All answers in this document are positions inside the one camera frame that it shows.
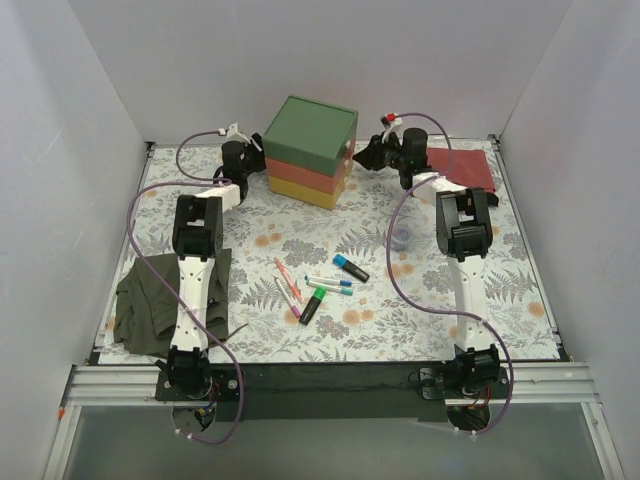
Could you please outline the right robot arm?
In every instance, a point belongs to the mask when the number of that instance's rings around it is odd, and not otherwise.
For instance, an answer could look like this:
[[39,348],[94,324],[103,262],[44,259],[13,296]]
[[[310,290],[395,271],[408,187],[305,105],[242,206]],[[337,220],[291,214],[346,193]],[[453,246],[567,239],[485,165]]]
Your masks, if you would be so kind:
[[454,183],[428,165],[427,141],[427,132],[420,128],[407,129],[402,139],[383,132],[372,136],[353,160],[371,171],[395,169],[405,190],[402,201],[410,196],[429,199],[436,208],[436,240],[449,266],[456,308],[421,306],[405,295],[396,280],[391,283],[410,306],[456,318],[454,359],[427,385],[471,398],[487,393],[500,375],[495,336],[487,326],[484,284],[485,260],[493,242],[489,204],[484,189]]

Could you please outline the yellow bottom drawer box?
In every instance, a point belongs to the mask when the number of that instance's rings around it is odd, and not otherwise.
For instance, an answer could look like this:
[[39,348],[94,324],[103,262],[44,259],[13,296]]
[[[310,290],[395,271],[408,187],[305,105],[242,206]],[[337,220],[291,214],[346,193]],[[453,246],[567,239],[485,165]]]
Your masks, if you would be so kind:
[[268,175],[269,187],[274,193],[284,195],[295,200],[306,202],[324,209],[333,210],[345,190],[350,174],[338,185],[333,193],[323,193],[302,185],[281,180]]

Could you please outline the pink drawer box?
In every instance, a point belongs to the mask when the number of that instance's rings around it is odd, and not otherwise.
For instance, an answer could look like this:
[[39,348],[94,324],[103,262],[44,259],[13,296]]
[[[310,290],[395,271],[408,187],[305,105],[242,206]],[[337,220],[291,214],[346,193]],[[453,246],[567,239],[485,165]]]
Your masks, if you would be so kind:
[[271,158],[265,159],[266,170],[271,177],[286,180],[323,193],[333,193],[336,191],[338,185],[351,173],[354,148],[355,145],[351,144],[333,176],[324,175]]

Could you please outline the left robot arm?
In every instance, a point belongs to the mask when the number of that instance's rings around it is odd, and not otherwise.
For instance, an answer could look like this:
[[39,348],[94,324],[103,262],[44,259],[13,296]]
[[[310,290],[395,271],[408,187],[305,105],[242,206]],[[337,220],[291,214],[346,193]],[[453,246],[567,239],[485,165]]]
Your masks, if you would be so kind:
[[262,137],[227,130],[215,186],[178,197],[172,236],[177,256],[179,300],[166,375],[171,386],[193,400],[213,389],[206,313],[209,283],[223,253],[223,214],[248,193],[248,177],[266,168]]

